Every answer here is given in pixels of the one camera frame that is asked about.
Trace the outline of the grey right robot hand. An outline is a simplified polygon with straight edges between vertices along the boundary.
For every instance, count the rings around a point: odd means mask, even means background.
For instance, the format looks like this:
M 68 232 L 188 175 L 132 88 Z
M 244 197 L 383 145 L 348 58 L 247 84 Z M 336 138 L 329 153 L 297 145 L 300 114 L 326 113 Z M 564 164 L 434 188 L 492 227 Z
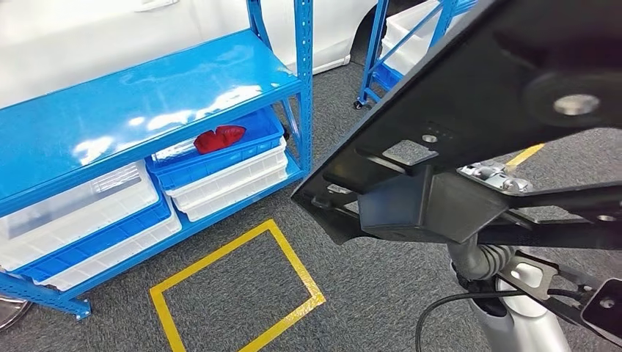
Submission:
M 463 166 L 459 172 L 513 194 L 527 193 L 533 190 L 531 182 L 509 175 L 506 168 L 505 164 L 496 161 L 483 161 Z

